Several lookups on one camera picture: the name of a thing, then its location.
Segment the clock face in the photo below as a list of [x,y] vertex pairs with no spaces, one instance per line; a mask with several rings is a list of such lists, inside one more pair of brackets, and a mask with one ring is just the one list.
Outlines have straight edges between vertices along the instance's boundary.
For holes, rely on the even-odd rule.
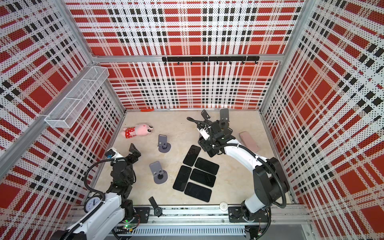
[[88,199],[84,205],[84,211],[85,212],[90,212],[96,205],[99,204],[101,201],[100,196],[93,196],[90,199]]
[[162,212],[163,211],[162,211],[161,207],[157,207],[153,210],[153,213],[155,216],[160,216],[162,214]]

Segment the smartphone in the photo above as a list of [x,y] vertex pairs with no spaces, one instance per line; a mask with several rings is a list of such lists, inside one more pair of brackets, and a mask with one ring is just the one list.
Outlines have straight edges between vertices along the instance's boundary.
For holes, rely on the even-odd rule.
[[199,155],[200,150],[201,150],[201,147],[192,145],[187,155],[185,156],[183,163],[185,165],[192,167],[195,164],[196,158]]
[[187,181],[189,175],[191,174],[191,171],[192,168],[187,166],[181,166],[179,173],[177,174],[177,177],[175,179],[175,183],[173,184],[173,189],[183,192],[185,190],[185,187],[187,186]]
[[195,168],[192,171],[190,179],[199,182],[205,186],[213,187],[216,181],[216,176]]
[[210,174],[216,175],[218,171],[218,164],[205,160],[204,158],[198,158],[195,167],[203,171],[209,172]]
[[212,190],[189,182],[184,193],[201,201],[209,202]]

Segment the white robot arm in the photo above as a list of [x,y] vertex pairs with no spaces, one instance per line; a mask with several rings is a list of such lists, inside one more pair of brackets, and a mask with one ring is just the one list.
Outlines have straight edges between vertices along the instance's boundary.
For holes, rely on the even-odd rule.
[[[235,158],[253,173],[255,193],[241,204],[243,218],[253,221],[257,211],[270,207],[272,204],[284,208],[286,206],[285,193],[289,190],[289,184],[280,162],[274,157],[267,159],[252,152],[231,135],[233,131],[229,128],[228,109],[221,109],[220,120],[215,122],[209,120],[210,116],[205,110],[201,115],[204,121],[187,118],[188,121],[197,124],[197,129],[201,134],[198,140],[201,148],[210,157],[221,151]],[[283,200],[282,204],[276,202],[280,197]]]
[[113,167],[111,186],[106,193],[103,193],[89,187],[85,179],[85,186],[96,192],[100,201],[89,209],[88,213],[77,223],[65,231],[56,231],[50,238],[51,240],[103,240],[121,221],[135,220],[133,203],[128,199],[128,195],[131,192],[132,184],[136,181],[132,165],[138,160],[141,153],[133,144],[129,151],[132,154],[123,157],[112,148],[105,154],[108,157],[107,160],[97,162],[88,169],[85,175],[88,175],[90,169],[95,165],[101,162],[111,162]]

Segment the plaid wall panel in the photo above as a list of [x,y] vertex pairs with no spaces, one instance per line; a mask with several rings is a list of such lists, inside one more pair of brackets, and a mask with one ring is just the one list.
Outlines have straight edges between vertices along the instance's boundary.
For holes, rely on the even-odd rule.
[[65,0],[93,54],[283,53],[304,0]]
[[0,3],[0,155],[87,65],[52,1]]
[[84,172],[101,160],[120,119],[101,86],[71,129],[47,127],[0,182],[0,239],[49,239],[62,229],[85,197]]
[[321,238],[384,238],[384,2],[317,1],[265,112]]
[[277,61],[103,63],[126,109],[258,109]]

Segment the stuffed toy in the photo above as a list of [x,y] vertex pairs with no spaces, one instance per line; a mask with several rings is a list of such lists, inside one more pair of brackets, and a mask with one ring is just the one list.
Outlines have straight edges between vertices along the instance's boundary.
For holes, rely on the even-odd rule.
[[150,134],[153,131],[153,127],[146,124],[140,123],[135,127],[123,127],[123,131],[121,135],[125,136],[125,138],[131,138],[134,136],[145,136]]

